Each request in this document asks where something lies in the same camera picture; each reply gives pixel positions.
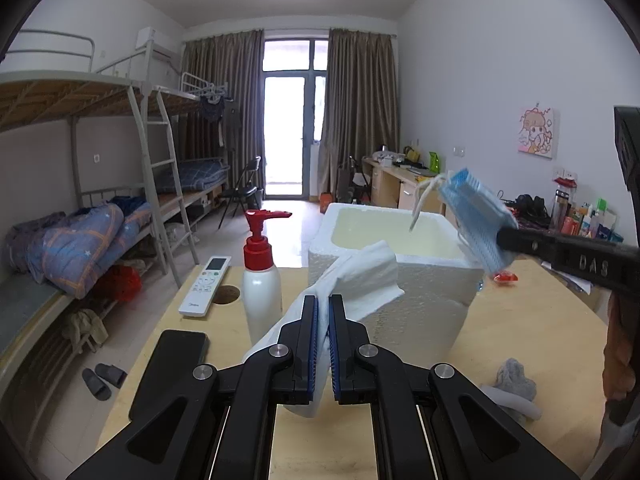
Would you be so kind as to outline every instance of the cartoon painting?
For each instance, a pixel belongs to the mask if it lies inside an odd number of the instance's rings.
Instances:
[[[540,103],[526,110],[520,118],[518,151],[553,158],[556,142],[556,122],[551,108],[542,109]]]

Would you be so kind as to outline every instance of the bed ladder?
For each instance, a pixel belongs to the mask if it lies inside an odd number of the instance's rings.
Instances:
[[[136,120],[138,126],[138,135],[140,136],[140,148],[142,149],[142,168],[145,180],[145,195],[146,200],[151,204],[152,212],[152,236],[156,245],[156,253],[158,254],[158,260],[162,267],[162,273],[167,273],[166,260],[169,262],[169,267],[174,275],[175,283],[178,288],[182,286],[182,280],[178,274],[178,270],[175,267],[174,252],[180,247],[183,241],[189,241],[189,247],[191,254],[193,255],[193,262],[198,265],[200,263],[198,259],[198,253],[196,252],[196,245],[193,239],[193,232],[189,225],[189,218],[187,216],[187,209],[184,205],[184,195],[182,194],[182,186],[180,185],[180,175],[178,174],[178,163],[175,155],[174,145],[174,132],[171,128],[171,119],[164,106],[162,100],[162,92],[156,91],[156,101],[158,102],[158,109],[162,117],[161,121],[149,121],[148,120],[148,99],[151,94],[151,88],[143,88],[142,90],[142,102],[140,108],[138,108],[138,101],[136,100],[136,93],[133,86],[130,86],[127,90],[129,95],[129,103],[133,111],[133,117]],[[148,145],[148,126],[150,124],[162,124],[166,126],[166,141],[169,146],[169,158],[167,160],[161,160],[159,162],[151,162],[151,156],[149,155]],[[154,168],[160,168],[163,166],[171,165],[172,173],[174,174],[175,194],[176,197],[169,202],[171,206],[175,203],[180,207],[180,214],[182,216],[182,223],[184,224],[184,235],[171,245],[169,243],[169,237],[166,234],[164,228],[164,221],[162,220],[162,212],[160,209],[160,203],[158,200],[158,193],[156,191],[156,181],[154,179]]]

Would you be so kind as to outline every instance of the remote control screen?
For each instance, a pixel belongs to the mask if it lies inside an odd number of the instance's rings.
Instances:
[[[226,258],[213,258],[209,265],[207,266],[207,270],[220,270],[222,266],[225,264]]]

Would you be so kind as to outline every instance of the red bottle cap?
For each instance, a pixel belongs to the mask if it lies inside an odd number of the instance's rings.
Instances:
[[[244,216],[246,216],[246,221],[249,222],[249,229],[252,232],[244,244],[244,266],[249,270],[271,269],[273,267],[273,253],[271,253],[271,244],[267,237],[262,236],[264,221],[269,218],[289,218],[291,213],[249,209]]]

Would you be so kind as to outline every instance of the disposable mask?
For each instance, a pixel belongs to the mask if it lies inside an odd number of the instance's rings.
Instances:
[[[509,267],[515,254],[498,247],[496,238],[503,227],[518,228],[518,222],[500,199],[473,177],[467,169],[446,179],[438,175],[418,184],[414,218],[410,229],[418,221],[427,195],[438,188],[442,201],[450,207],[458,220],[460,237],[468,245],[484,270],[493,275]]]

